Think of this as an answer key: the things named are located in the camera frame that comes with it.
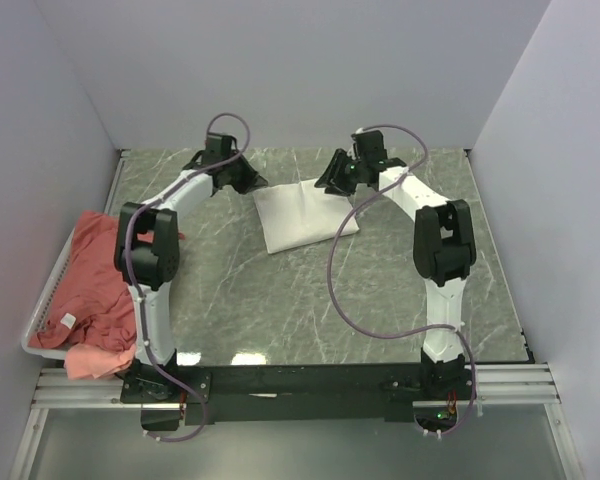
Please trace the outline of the white t-shirt red print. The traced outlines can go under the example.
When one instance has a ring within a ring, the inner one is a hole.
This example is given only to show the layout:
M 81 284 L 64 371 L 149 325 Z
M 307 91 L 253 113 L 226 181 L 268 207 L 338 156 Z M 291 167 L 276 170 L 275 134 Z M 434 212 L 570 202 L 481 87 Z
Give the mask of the white t-shirt red print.
M 253 194 L 268 254 L 332 239 L 352 211 L 346 197 L 328 195 L 315 183 L 304 180 Z

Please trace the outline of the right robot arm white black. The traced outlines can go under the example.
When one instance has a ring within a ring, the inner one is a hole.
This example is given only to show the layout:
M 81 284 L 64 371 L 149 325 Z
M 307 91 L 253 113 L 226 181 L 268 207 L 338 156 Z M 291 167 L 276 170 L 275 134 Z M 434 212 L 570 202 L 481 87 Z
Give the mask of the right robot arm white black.
M 426 291 L 424 341 L 418 387 L 440 399 L 470 381 L 471 349 L 462 334 L 462 302 L 477 252 L 471 209 L 450 200 L 418 179 L 411 166 L 392 158 L 382 126 L 360 128 L 349 150 L 335 151 L 315 186 L 328 195 L 349 197 L 360 185 L 373 189 L 365 209 L 385 197 L 414 223 L 412 247 L 417 273 Z

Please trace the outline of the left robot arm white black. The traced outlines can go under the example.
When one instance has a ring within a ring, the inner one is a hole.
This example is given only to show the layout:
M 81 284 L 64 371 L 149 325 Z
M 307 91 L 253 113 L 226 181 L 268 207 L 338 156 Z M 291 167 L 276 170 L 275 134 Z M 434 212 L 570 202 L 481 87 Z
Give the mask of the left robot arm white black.
M 226 186 L 245 195 L 266 185 L 234 136 L 209 132 L 204 148 L 168 186 L 147 200 L 121 207 L 114 266 L 133 302 L 137 362 L 152 369 L 144 389 L 156 401 L 173 399 L 179 389 L 192 391 L 176 373 L 170 327 L 170 290 L 180 266 L 179 220 Z

